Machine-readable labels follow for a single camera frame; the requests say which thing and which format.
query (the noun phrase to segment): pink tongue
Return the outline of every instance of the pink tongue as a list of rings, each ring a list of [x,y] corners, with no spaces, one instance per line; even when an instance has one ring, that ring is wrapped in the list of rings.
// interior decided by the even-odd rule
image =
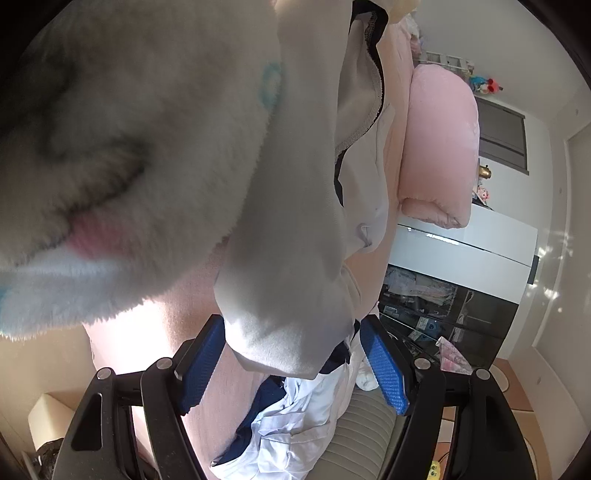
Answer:
[[[108,257],[130,257],[131,249],[125,241],[125,229],[110,218],[105,221],[92,212],[71,218],[72,232],[66,246],[82,258],[98,260]]]

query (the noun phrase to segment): ceiling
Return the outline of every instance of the ceiling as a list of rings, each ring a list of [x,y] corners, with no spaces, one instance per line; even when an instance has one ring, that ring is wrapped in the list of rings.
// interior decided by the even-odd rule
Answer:
[[[566,50],[518,0],[422,0],[423,49],[472,60],[496,97],[550,122],[584,83]]]

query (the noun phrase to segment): white cabinet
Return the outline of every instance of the white cabinet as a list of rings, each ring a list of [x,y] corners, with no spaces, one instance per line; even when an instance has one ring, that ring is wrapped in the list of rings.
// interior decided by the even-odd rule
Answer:
[[[389,263],[518,304],[537,234],[530,225],[477,205],[462,229],[401,216]]]

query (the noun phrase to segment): window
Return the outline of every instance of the window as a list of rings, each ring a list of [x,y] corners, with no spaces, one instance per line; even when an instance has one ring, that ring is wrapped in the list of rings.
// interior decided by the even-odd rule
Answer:
[[[529,175],[524,116],[476,97],[480,123],[480,156]]]

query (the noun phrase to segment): pink pillow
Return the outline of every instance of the pink pillow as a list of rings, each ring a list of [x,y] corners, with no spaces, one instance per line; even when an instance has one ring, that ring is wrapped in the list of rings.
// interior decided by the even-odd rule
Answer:
[[[468,224],[479,137],[470,87],[439,65],[419,65],[410,86],[398,186],[404,215],[443,228]]]

